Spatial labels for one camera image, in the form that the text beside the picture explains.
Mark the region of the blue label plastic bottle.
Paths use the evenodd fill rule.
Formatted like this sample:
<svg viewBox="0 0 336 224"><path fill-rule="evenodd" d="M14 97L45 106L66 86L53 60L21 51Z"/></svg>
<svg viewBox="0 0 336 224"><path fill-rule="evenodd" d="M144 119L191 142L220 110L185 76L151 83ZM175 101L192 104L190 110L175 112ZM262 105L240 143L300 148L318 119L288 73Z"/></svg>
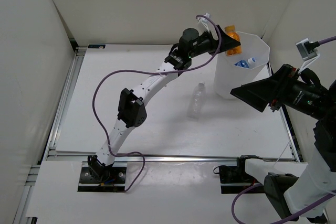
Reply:
<svg viewBox="0 0 336 224"><path fill-rule="evenodd" d="M251 57L247 60L240 60L239 62L235 63L235 66L252 69L255 66L256 59Z"/></svg>

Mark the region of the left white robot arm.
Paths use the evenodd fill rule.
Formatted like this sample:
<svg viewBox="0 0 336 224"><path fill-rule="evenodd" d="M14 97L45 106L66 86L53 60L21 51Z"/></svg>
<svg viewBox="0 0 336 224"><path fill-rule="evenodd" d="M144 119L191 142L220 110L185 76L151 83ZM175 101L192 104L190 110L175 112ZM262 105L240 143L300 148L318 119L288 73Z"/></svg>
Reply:
<svg viewBox="0 0 336 224"><path fill-rule="evenodd" d="M137 87L121 91L113 129L105 131L107 140L104 145L94 155L88 156L89 173L94 179L100 183L109 180L115 158L120 157L120 147L128 135L146 120L146 105L168 83L192 70L192 58L204 53L215 56L240 46L238 40L227 35L218 25L215 30L217 39L209 31L200 34L194 28L184 30L156 72L148 72L148 78Z"/></svg>

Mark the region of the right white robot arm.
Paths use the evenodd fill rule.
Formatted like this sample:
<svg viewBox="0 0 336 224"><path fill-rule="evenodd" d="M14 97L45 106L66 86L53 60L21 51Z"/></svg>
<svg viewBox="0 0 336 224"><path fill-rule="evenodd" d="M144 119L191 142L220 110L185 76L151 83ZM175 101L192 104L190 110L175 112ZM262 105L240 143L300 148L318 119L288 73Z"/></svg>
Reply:
<svg viewBox="0 0 336 224"><path fill-rule="evenodd" d="M230 93L260 112L267 106L275 111L286 105L317 120L313 156L299 177L255 157L236 168L236 177L242 182L254 177L263 185L281 217L279 223L297 221L300 216L323 223L323 211L335 196L335 84L325 88L312 70L284 64L271 77Z"/></svg>

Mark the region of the clear plastic bottle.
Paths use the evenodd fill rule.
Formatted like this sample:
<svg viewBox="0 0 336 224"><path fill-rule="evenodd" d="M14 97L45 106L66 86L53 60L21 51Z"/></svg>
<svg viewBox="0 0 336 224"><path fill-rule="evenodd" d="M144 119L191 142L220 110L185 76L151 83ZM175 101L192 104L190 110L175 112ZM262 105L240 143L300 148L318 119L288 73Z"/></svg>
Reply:
<svg viewBox="0 0 336 224"><path fill-rule="evenodd" d="M201 82L194 88L191 100L188 104L186 115L190 120L198 121L205 99L206 86L204 82Z"/></svg>

